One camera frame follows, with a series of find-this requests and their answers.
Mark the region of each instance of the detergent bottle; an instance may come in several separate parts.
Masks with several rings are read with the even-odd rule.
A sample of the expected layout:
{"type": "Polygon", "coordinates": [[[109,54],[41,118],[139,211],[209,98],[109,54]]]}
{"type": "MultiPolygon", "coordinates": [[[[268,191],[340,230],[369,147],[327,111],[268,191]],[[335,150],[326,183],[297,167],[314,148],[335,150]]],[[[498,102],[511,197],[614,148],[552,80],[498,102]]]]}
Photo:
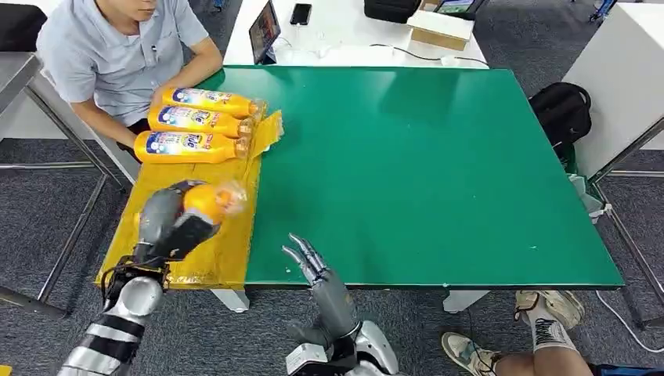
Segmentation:
{"type": "Polygon", "coordinates": [[[205,215],[213,225],[218,225],[224,217],[244,209],[247,192],[234,180],[219,186],[200,184],[185,193],[182,206],[185,212],[205,215]]]}
{"type": "Polygon", "coordinates": [[[136,157],[147,163],[220,163],[247,156],[249,140],[228,139],[214,133],[141,132],[136,157]]]}
{"type": "Polygon", "coordinates": [[[153,131],[219,133],[232,139],[250,136],[254,118],[240,120],[230,114],[189,107],[152,107],[147,116],[153,131]]]}
{"type": "Polygon", "coordinates": [[[214,92],[203,89],[170,89],[161,97],[163,104],[187,106],[200,110],[218,111],[234,118],[258,118],[265,109],[262,100],[250,100],[228,92],[214,92]]]}

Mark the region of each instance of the white sock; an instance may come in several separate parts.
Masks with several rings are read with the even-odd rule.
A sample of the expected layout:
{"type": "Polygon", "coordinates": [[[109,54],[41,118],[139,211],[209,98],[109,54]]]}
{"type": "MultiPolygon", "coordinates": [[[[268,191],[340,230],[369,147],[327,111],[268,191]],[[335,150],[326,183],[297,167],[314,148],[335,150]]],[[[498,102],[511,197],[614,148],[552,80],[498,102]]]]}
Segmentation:
{"type": "Polygon", "coordinates": [[[564,347],[577,351],[560,321],[544,307],[544,299],[540,298],[535,308],[525,313],[532,328],[533,352],[546,347],[564,347]]]}

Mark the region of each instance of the sneaker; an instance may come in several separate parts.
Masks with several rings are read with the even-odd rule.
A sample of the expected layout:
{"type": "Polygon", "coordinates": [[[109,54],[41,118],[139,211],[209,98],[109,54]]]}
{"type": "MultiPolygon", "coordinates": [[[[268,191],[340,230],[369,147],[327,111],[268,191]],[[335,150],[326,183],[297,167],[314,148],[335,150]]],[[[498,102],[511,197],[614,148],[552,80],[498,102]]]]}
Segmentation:
{"type": "Polygon", "coordinates": [[[500,357],[499,352],[481,349],[470,338],[448,332],[440,338],[442,349],[454,363],[474,376],[495,376],[493,365],[500,357]]]}
{"type": "Polygon", "coordinates": [[[570,330],[579,324],[586,313],[581,302],[570,291],[517,291],[516,306],[514,307],[514,320],[522,318],[528,325],[528,318],[522,313],[535,308],[542,298],[547,311],[561,322],[565,330],[570,330]]]}

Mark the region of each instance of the metal table frame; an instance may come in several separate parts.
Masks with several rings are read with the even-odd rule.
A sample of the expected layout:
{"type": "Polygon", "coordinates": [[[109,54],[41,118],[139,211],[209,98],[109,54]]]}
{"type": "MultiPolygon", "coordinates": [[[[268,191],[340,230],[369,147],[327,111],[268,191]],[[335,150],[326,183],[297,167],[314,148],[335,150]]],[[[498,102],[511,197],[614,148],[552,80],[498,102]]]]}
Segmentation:
{"type": "Polygon", "coordinates": [[[46,102],[46,100],[40,96],[37,88],[34,87],[32,78],[38,74],[41,63],[38,58],[31,53],[24,52],[3,52],[5,54],[14,54],[17,59],[23,57],[25,62],[22,67],[13,74],[13,76],[7,81],[4,87],[0,87],[0,113],[3,112],[7,106],[18,96],[20,92],[25,92],[28,97],[30,97],[37,106],[44,111],[44,113],[56,124],[56,126],[64,133],[64,135],[70,139],[74,144],[85,154],[89,161],[75,161],[75,162],[53,162],[53,163],[36,163],[36,164],[23,164],[23,163],[14,163],[14,164],[0,164],[0,170],[9,170],[9,169],[18,169],[18,170],[41,170],[41,169],[54,169],[54,168],[97,168],[101,173],[101,176],[97,180],[95,188],[92,190],[88,201],[85,203],[83,212],[78,216],[78,220],[74,225],[74,228],[71,230],[67,241],[65,242],[60,255],[56,260],[55,265],[51,269],[49,277],[46,278],[44,285],[39,292],[37,298],[33,298],[28,295],[21,294],[19,292],[10,290],[6,287],[0,286],[0,300],[5,300],[7,302],[22,306],[27,310],[45,313],[54,317],[64,317],[67,312],[64,309],[55,307],[54,305],[48,304],[49,296],[53,288],[55,287],[60,274],[62,273],[71,252],[74,250],[74,245],[78,237],[81,235],[81,231],[85,226],[92,209],[95,206],[99,195],[101,194],[102,188],[107,180],[110,180],[114,185],[117,185],[121,189],[125,189],[125,184],[121,182],[117,176],[90,150],[88,145],[74,132],[72,127],[67,124],[46,102]]]}
{"type": "MultiPolygon", "coordinates": [[[[615,166],[627,159],[633,152],[640,150],[646,143],[651,139],[657,136],[662,130],[664,130],[664,117],[659,119],[656,123],[653,124],[646,132],[644,132],[639,138],[634,140],[625,150],[619,153],[615,158],[610,160],[600,171],[588,179],[588,182],[592,187],[597,191],[600,196],[600,199],[603,200],[606,204],[611,204],[604,194],[604,191],[600,188],[599,182],[605,176],[618,176],[618,177],[648,177],[648,178],[664,178],[663,171],[627,171],[627,170],[614,170],[615,166]]],[[[639,269],[645,275],[648,283],[652,286],[657,296],[659,303],[664,306],[664,286],[662,282],[659,281],[655,273],[652,271],[648,260],[645,259],[643,253],[637,246],[636,242],[630,235],[629,230],[625,227],[623,221],[620,219],[618,211],[615,205],[611,205],[610,209],[607,210],[607,216],[613,222],[613,225],[618,230],[620,237],[625,242],[625,245],[630,250],[630,253],[634,257],[634,260],[637,262],[639,269]]],[[[637,320],[637,323],[642,328],[648,327],[664,327],[664,316],[656,317],[650,320],[637,320]]]]}

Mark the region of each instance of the bottle label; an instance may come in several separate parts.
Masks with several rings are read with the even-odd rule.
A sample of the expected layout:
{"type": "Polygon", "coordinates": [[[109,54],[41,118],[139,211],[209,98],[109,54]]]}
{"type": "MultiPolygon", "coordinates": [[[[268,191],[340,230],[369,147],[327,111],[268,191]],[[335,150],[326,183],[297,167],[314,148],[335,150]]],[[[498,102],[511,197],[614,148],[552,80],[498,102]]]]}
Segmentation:
{"type": "Polygon", "coordinates": [[[210,149],[211,141],[212,135],[204,133],[152,132],[147,138],[146,151],[169,155],[205,151],[210,149]]]}
{"type": "Polygon", "coordinates": [[[178,103],[192,103],[204,106],[206,104],[226,104],[232,97],[227,92],[213,92],[203,89],[176,89],[173,92],[173,100],[178,103]]]}
{"type": "Polygon", "coordinates": [[[214,117],[212,117],[212,114],[212,112],[206,110],[166,106],[159,112],[158,121],[178,128],[188,128],[191,122],[196,125],[204,125],[206,122],[210,122],[211,126],[214,126],[218,114],[215,114],[214,117]]]}

